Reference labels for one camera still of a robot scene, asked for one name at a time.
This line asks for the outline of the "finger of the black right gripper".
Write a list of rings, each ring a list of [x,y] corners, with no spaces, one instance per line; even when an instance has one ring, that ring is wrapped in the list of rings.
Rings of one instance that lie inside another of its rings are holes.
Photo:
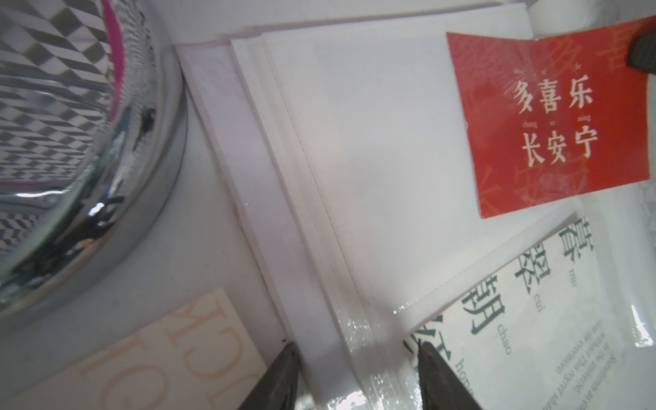
[[[646,32],[631,44],[627,66],[644,73],[656,74],[656,32]]]

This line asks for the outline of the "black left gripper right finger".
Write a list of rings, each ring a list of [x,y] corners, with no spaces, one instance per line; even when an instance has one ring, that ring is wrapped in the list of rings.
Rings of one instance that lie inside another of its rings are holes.
[[[481,410],[447,362],[429,342],[418,351],[423,410]]]

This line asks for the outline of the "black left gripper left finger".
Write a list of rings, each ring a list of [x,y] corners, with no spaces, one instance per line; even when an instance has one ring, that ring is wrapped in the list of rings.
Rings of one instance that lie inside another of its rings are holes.
[[[287,343],[239,410],[293,410],[297,401],[300,355],[297,345]]]

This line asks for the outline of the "beige calendar card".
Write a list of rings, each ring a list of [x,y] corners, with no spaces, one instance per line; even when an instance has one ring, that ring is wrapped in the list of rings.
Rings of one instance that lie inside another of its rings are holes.
[[[237,409],[267,367],[218,289],[8,399],[3,409]]]

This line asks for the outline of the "red square card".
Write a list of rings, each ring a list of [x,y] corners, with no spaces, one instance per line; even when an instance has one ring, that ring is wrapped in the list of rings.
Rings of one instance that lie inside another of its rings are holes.
[[[648,76],[627,56],[654,27],[448,34],[483,218],[649,179]]]

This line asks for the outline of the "white calligraphy card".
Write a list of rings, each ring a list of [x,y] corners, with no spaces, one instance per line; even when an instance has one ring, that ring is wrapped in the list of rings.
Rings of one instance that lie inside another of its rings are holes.
[[[654,302],[581,217],[466,290],[404,340],[430,343],[484,409],[652,409]]]

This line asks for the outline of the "white photo album bicycle cover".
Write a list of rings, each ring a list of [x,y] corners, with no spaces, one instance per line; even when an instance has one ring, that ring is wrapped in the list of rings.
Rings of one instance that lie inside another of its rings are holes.
[[[420,409],[404,340],[581,217],[655,305],[650,177],[485,219],[447,36],[543,39],[654,18],[652,1],[539,1],[179,47],[247,238],[317,382],[343,406]]]

